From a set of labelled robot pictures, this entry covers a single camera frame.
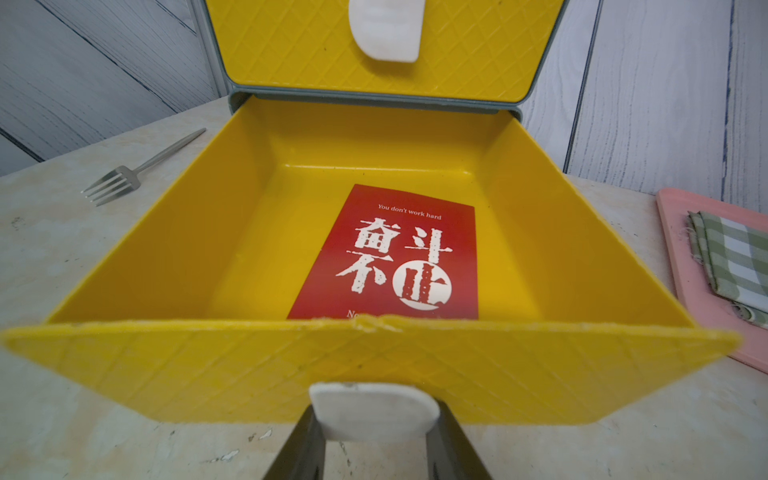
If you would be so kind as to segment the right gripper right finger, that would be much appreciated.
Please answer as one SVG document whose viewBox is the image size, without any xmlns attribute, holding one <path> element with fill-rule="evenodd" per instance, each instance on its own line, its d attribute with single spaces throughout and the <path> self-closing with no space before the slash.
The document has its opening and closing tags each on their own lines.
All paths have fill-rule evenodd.
<svg viewBox="0 0 768 480">
<path fill-rule="evenodd" d="M 448 405 L 437 401 L 439 417 L 426 434 L 429 479 L 485 479 L 492 477 Z"/>
</svg>

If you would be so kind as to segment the yellow bottom drawer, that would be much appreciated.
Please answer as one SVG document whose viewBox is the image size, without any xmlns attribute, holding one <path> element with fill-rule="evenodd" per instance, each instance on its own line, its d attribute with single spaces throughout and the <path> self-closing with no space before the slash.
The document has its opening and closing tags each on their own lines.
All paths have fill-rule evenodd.
<svg viewBox="0 0 768 480">
<path fill-rule="evenodd" d="M 288 314 L 354 185 L 475 210 L 476 320 Z M 394 383 L 465 424 L 586 424 L 716 361 L 511 113 L 247 100 L 7 348 L 163 422 L 291 423 L 320 382 Z"/>
</svg>

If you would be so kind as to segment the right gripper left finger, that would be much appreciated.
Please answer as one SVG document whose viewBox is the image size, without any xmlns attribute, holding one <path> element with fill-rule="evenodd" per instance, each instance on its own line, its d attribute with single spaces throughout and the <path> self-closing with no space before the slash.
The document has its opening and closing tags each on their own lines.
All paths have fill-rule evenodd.
<svg viewBox="0 0 768 480">
<path fill-rule="evenodd" d="M 326 439 L 313 406 L 306 408 L 264 480 L 322 480 Z"/>
</svg>

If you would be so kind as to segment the red postcard chinese text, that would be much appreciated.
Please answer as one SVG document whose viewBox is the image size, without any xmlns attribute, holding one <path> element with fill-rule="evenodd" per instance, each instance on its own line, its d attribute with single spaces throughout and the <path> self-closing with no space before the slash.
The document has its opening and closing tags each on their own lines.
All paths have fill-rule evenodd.
<svg viewBox="0 0 768 480">
<path fill-rule="evenodd" d="M 374 186 L 353 186 L 288 314 L 476 320 L 475 210 Z"/>
</svg>

